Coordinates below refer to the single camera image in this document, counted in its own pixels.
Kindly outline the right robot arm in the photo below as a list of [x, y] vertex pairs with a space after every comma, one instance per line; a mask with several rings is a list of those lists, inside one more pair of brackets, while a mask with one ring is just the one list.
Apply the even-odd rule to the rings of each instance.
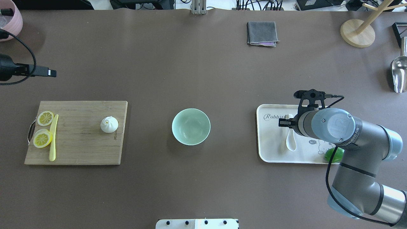
[[402, 150], [403, 141], [397, 132], [338, 108], [280, 118], [279, 126], [344, 150], [332, 185], [326, 181], [331, 208], [353, 219], [368, 214], [377, 218], [376, 223], [406, 228], [406, 191], [376, 182], [381, 162], [397, 158]]

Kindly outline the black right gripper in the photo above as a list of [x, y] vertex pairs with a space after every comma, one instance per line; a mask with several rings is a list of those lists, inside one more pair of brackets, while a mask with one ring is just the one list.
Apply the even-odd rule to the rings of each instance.
[[297, 134], [302, 134], [300, 128], [299, 128], [299, 119], [301, 115], [295, 115], [290, 114], [287, 116], [287, 119], [280, 118], [279, 119], [279, 127], [287, 127], [290, 129], [293, 129]]

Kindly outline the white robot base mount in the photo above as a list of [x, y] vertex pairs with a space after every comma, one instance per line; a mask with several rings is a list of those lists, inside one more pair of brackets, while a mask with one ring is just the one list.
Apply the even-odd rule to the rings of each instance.
[[238, 219], [161, 219], [156, 229], [239, 229]]

